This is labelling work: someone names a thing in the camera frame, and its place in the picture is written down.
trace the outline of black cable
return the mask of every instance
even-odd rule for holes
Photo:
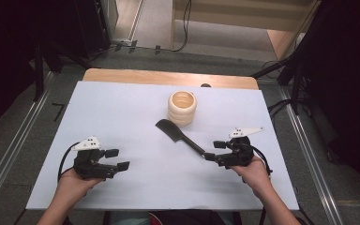
[[[277,135],[276,117],[271,118],[271,123],[273,124],[274,132],[276,132]]]
[[[60,162],[60,166],[59,166],[59,168],[58,168],[57,183],[58,183],[58,181],[59,181],[60,178],[61,178],[61,174],[63,174],[63,172],[61,172],[61,171],[63,170],[63,165],[64,165],[64,162],[66,161],[66,158],[67,158],[67,155],[68,155],[69,151],[71,151],[71,148],[72,148],[73,146],[77,145],[78,143],[79,143],[79,142],[76,142],[76,143],[72,144],[72,145],[69,147],[69,149],[67,149],[66,153],[63,155],[63,158],[61,159],[61,162]]]
[[[262,208],[262,213],[260,214],[260,220],[259,220],[259,225],[263,225],[264,224],[264,220],[265,220],[265,208]]]
[[[20,221],[20,219],[23,217],[25,211],[27,211],[26,208],[24,208],[24,209],[22,210],[22,212],[21,212],[21,213],[19,214],[19,216],[17,217],[16,221],[14,221],[13,225],[17,225],[17,223],[19,223],[19,221]]]
[[[274,118],[279,112],[281,112],[285,106],[287,106],[288,104],[291,104],[290,101],[287,101],[285,103],[283,103],[276,111],[274,111],[271,115],[270,115],[270,118]]]
[[[287,66],[287,68],[290,68],[288,66],[288,63],[291,62],[291,60],[293,59],[293,55],[291,54],[290,56],[278,61],[277,63],[275,63],[274,65],[271,65],[270,67],[267,67],[265,69],[262,69],[259,72],[256,72],[252,75],[250,75],[249,77],[252,77],[254,79],[258,79],[261,78],[262,76],[266,75],[267,73],[270,73],[276,69],[282,68],[284,66]]]
[[[265,169],[267,170],[267,174],[270,175],[273,171],[270,169],[270,166],[268,165],[268,161],[267,158],[265,157],[265,155],[263,154],[262,151],[260,151],[258,148],[256,148],[253,145],[247,144],[247,143],[240,143],[240,146],[245,146],[246,148],[250,147],[253,149],[253,151],[255,151],[257,153],[257,155],[262,159],[262,161],[264,162],[265,165]]]
[[[304,211],[300,203],[298,202],[297,204],[299,205],[299,209],[300,209],[299,211],[303,214],[305,219],[308,221],[309,225],[314,225],[314,222],[307,216],[306,212]]]
[[[276,106],[278,106],[284,102],[287,102],[287,101],[290,101],[290,99],[283,99],[283,100],[275,103],[274,105],[267,107],[268,112],[270,113],[271,111],[273,111],[276,108]]]
[[[106,51],[114,50],[115,48],[116,48],[116,45]],[[127,46],[127,45],[122,45],[121,48],[145,49],[145,50],[154,50],[154,51],[156,50],[154,48],[149,48],[149,47],[137,47],[137,46],[133,47],[133,46]],[[168,49],[159,49],[159,50],[163,51],[163,52],[174,52],[174,50],[168,50]]]
[[[86,62],[87,62],[87,63],[91,63],[91,62],[95,61],[95,60],[98,59],[103,53],[105,53],[105,52],[108,51],[108,50],[104,50],[104,51],[101,51],[101,52],[93,53],[93,54],[95,54],[96,56],[93,57],[92,59],[87,60]],[[77,63],[75,63],[75,62],[73,62],[73,61],[70,61],[70,62],[69,62],[69,61],[66,61],[66,60],[64,60],[64,59],[68,59],[68,57],[61,57],[61,58],[60,58],[60,60],[61,60],[63,63],[66,63],[66,65],[77,64]]]
[[[186,46],[187,46],[187,42],[188,42],[188,23],[189,23],[189,15],[191,14],[191,0],[188,0],[186,9],[184,10],[184,15],[183,15],[183,29],[184,29],[184,42],[183,45],[177,49],[177,50],[173,50],[173,52],[179,52],[182,51]]]
[[[265,65],[267,65],[268,63],[279,63],[279,64],[280,64],[279,61],[275,61],[275,60],[267,61],[267,62],[265,62],[265,63],[262,65],[262,69],[264,69]],[[270,78],[270,79],[275,79],[274,77],[268,76],[268,73],[265,74],[264,76],[266,76],[266,77],[268,77],[268,78]]]

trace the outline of gray floor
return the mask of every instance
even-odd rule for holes
[[[92,64],[98,68],[132,68],[247,76],[259,71],[264,62],[273,60],[274,55],[273,50],[270,50],[268,37],[261,31],[250,31],[250,34],[253,32],[257,32],[260,36],[251,37],[248,40],[253,40],[253,42],[244,43],[245,48],[250,49],[246,56],[230,57],[232,51],[224,51],[225,48],[221,45],[215,48],[214,46],[223,43],[219,39],[212,40],[213,47],[208,48],[211,52],[198,50],[201,46],[197,45],[204,45],[205,42],[190,34],[191,43],[187,45],[185,52],[155,54],[153,50],[137,49],[134,53],[128,53],[128,49],[123,48],[119,52],[103,53]],[[265,53],[257,57],[254,51]],[[53,121],[59,111],[57,106],[53,106],[53,103],[67,104],[76,82],[82,79],[83,74],[84,69],[75,64],[66,65],[62,73],[54,74],[51,92],[0,187],[0,224],[12,224],[24,209],[62,118],[61,115],[57,122]],[[271,77],[277,75],[277,72],[269,74]],[[263,77],[258,82],[267,106],[281,100],[279,87],[275,80]],[[17,98],[0,119],[0,160],[4,157],[10,142],[31,108],[33,95],[34,86],[31,86]],[[319,161],[324,179],[336,200],[344,224],[360,224],[360,175],[347,165],[335,165],[327,160],[325,146],[313,121],[302,110],[300,113],[306,134]],[[315,224],[331,224],[287,111],[280,112],[275,121],[278,142],[297,200]],[[298,217],[304,218],[300,212],[294,213]],[[41,211],[26,211],[19,224],[35,224],[41,214]],[[242,212],[241,216],[244,224],[258,224],[260,212]],[[70,215],[74,224],[101,224],[102,217],[103,213],[98,211],[74,211]]]
[[[117,1],[119,8],[128,8],[141,0]],[[139,20],[134,25],[134,36],[128,38],[126,33],[130,29],[129,22],[120,21],[115,29],[118,41],[128,39],[137,40],[138,46],[146,48],[178,49],[183,45],[185,32],[183,21],[175,21],[172,28],[172,1],[143,0]],[[123,14],[129,17],[129,11]],[[211,24],[206,22],[189,22],[188,48],[183,53],[199,53],[262,62],[277,60],[272,45],[267,42],[268,34],[264,29],[249,28],[233,25]]]

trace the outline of wooden table edge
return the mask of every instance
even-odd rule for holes
[[[181,73],[137,69],[90,68],[83,76],[86,82],[142,83],[163,85],[201,86],[259,90],[256,79],[242,76]]]

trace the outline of white tabletop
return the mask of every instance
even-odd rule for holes
[[[275,131],[259,90],[189,86],[78,82],[42,166],[27,209],[46,209],[52,200],[58,167],[66,150],[94,135],[103,149],[119,156],[99,163],[130,161],[119,172],[89,190],[76,208],[95,210],[213,209],[254,210],[262,204],[232,170],[205,161],[184,142],[173,142],[155,124],[167,118],[167,100],[179,90],[198,100],[194,121],[181,129],[206,152],[222,154],[213,141],[229,141],[235,128],[260,128],[249,136],[267,157],[272,183],[291,210],[297,201]],[[76,152],[64,166],[73,165]]]

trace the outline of black spatula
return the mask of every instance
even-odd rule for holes
[[[197,151],[201,156],[205,153],[203,149],[201,149],[198,144],[193,142],[190,138],[188,138],[181,129],[174,124],[172,121],[167,119],[161,119],[156,123],[157,128],[166,133],[174,142],[179,140],[183,140],[186,144],[188,144],[192,149]]]

